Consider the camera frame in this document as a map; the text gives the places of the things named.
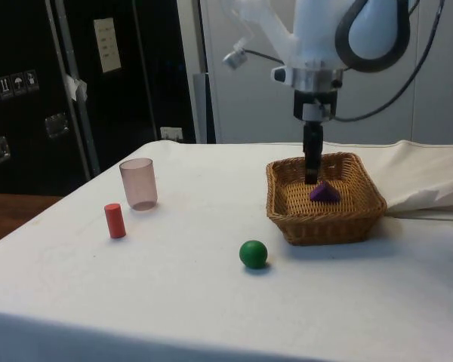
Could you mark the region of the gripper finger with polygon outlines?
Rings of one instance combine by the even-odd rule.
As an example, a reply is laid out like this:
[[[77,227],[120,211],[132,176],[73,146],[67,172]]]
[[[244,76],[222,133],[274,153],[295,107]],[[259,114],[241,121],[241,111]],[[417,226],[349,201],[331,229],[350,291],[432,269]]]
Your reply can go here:
[[[303,151],[305,164],[304,182],[315,185],[318,182],[322,160],[323,126],[320,122],[306,122],[304,125]]]

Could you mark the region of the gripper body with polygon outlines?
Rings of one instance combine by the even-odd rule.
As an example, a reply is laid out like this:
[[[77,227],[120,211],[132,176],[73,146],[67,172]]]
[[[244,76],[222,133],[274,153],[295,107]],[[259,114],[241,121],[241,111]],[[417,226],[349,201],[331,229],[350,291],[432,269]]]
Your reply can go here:
[[[324,122],[335,115],[337,91],[328,93],[294,92],[294,117],[301,121]]]

